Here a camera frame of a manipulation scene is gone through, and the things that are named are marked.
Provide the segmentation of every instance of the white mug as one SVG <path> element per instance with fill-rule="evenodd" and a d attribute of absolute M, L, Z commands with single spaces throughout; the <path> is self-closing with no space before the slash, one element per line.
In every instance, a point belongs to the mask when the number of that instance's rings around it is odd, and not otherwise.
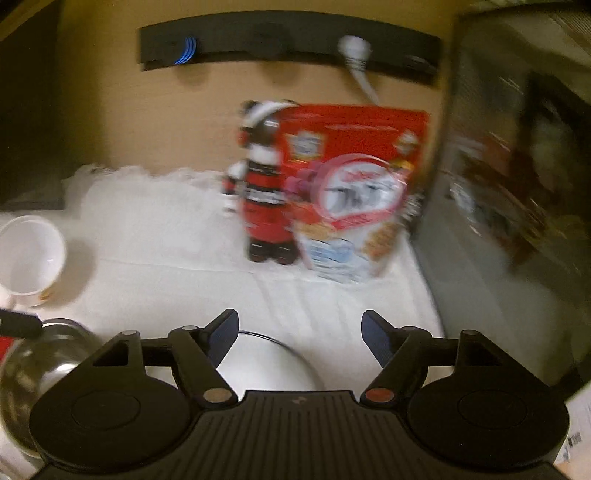
<path fill-rule="evenodd" d="M 66 242 L 49 220 L 25 215 L 0 229 L 0 288 L 6 307 L 44 303 L 65 264 Z"/>

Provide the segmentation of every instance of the white cord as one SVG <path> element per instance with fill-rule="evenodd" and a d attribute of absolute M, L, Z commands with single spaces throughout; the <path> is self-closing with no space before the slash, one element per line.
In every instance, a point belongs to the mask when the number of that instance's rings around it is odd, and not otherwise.
<path fill-rule="evenodd" d="M 371 55 L 371 45 L 367 40 L 346 35 L 339 40 L 339 52 L 345 57 L 347 68 L 359 84 L 370 102 L 379 105 L 379 97 L 365 75 L 365 65 Z"/>

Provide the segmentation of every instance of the blue light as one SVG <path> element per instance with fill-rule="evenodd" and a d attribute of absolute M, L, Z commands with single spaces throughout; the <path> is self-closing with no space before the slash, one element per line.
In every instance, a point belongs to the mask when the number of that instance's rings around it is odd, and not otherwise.
<path fill-rule="evenodd" d="M 197 40 L 194 37 L 185 37 L 185 49 L 183 55 L 174 62 L 175 65 L 181 65 L 187 63 L 193 58 L 197 51 Z"/>

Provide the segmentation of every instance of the black handle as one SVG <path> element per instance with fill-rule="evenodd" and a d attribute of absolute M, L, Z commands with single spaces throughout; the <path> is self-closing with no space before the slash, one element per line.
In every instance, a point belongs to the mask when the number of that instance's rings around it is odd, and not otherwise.
<path fill-rule="evenodd" d="M 41 336 L 43 324 L 37 315 L 0 309 L 0 335 L 34 339 Z"/>

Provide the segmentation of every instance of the metal bowl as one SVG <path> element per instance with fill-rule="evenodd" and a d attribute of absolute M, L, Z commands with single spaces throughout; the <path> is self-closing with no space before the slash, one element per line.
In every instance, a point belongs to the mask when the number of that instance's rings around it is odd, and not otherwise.
<path fill-rule="evenodd" d="M 35 402 L 100 347 L 99 339 L 73 320 L 43 322 L 43 334 L 12 344 L 0 365 L 0 419 L 10 439 L 39 458 L 29 434 Z"/>

